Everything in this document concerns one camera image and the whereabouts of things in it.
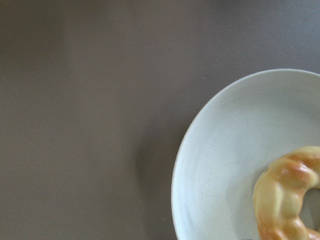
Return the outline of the braided golden donut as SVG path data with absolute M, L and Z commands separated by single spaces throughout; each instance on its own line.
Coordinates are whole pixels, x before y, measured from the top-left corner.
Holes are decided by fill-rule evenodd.
M 320 187 L 320 148 L 304 146 L 274 160 L 257 180 L 253 207 L 262 240 L 318 240 L 300 218 L 306 192 Z

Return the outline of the white round plate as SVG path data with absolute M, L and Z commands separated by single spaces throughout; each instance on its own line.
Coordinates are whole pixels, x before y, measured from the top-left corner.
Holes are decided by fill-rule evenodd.
M 243 77 L 197 114 L 179 147 L 171 209 L 179 240 L 257 240 L 254 186 L 273 160 L 320 143 L 320 76 Z

